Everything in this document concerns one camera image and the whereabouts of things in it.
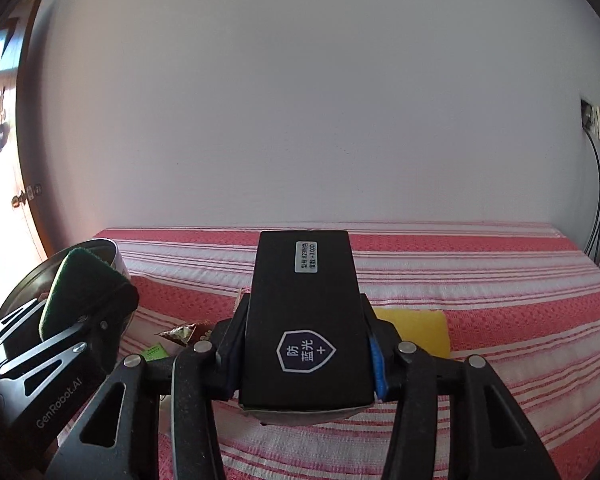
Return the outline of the green white tissue pack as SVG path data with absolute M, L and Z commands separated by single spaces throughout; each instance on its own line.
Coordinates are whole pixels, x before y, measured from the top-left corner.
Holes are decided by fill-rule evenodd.
M 153 344 L 142 351 L 142 356 L 147 362 L 167 359 L 170 354 L 163 348 L 162 344 Z

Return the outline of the green topped yellow sponge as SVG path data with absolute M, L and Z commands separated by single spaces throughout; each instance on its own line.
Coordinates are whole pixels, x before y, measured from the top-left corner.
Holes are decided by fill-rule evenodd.
M 42 341 L 68 330 L 82 316 L 97 316 L 112 307 L 122 335 L 137 308 L 138 293 L 131 281 L 89 250 L 71 249 L 58 268 L 38 323 Z

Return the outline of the black box with red emblem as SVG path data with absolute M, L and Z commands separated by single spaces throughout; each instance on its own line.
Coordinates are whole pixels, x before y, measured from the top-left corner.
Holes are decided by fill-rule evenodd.
M 332 422 L 374 403 L 347 232 L 261 233 L 239 374 L 240 407 L 265 425 Z

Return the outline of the round metal tin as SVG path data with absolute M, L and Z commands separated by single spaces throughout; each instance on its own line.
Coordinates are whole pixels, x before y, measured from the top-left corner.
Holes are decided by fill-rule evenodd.
M 117 244 L 106 238 L 87 240 L 56 252 L 31 270 L 4 300 L 0 320 L 45 296 L 38 334 L 46 340 L 90 315 L 110 292 L 129 282 Z

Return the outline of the brown candy wrapper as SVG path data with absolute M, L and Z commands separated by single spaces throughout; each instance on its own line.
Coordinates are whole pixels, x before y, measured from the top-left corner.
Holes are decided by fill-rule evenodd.
M 162 339 L 182 347 L 193 346 L 196 342 L 207 340 L 213 325 L 208 323 L 192 323 L 169 328 L 159 333 Z

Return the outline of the wooden door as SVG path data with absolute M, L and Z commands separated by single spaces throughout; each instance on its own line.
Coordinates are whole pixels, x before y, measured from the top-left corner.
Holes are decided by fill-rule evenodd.
M 0 153 L 0 197 L 6 200 L 0 205 L 0 220 L 6 228 L 7 246 L 34 261 L 44 260 L 46 250 L 33 212 L 42 188 L 31 177 L 38 149 L 27 121 L 26 82 L 41 3 L 42 0 L 20 0 L 0 26 L 0 95 L 6 89 L 4 104 L 10 125 L 8 141 Z M 12 198 L 21 191 L 29 196 L 27 205 L 12 208 Z

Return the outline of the red striped tablecloth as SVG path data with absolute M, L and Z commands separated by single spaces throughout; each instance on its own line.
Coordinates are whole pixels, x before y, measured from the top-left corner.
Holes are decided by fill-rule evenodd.
M 565 479 L 600 461 L 600 269 L 542 223 L 349 226 L 360 289 L 375 308 L 445 315 L 455 359 L 481 354 L 498 372 Z M 109 228 L 140 305 L 121 350 L 160 330 L 216 322 L 251 283 L 256 228 Z M 373 479 L 394 408 L 379 404 L 312 427 L 265 427 L 235 402 L 215 405 L 231 479 Z

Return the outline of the brass door knob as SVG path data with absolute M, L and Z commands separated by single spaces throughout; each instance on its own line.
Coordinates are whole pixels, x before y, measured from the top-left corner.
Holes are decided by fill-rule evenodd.
M 26 192 L 21 191 L 18 195 L 12 198 L 12 208 L 19 208 L 20 206 L 26 206 L 28 203 L 29 196 Z

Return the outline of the dark door ornament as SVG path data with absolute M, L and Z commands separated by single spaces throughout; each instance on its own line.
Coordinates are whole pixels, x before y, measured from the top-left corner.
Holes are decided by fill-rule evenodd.
M 6 108 L 4 104 L 5 93 L 6 89 L 3 89 L 0 95 L 0 153 L 4 150 L 10 133 L 10 125 L 7 120 Z

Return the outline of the wall power socket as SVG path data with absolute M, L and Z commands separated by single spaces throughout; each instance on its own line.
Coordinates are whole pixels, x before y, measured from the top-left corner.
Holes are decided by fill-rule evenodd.
M 581 122 L 585 133 L 600 140 L 600 106 L 581 100 Z

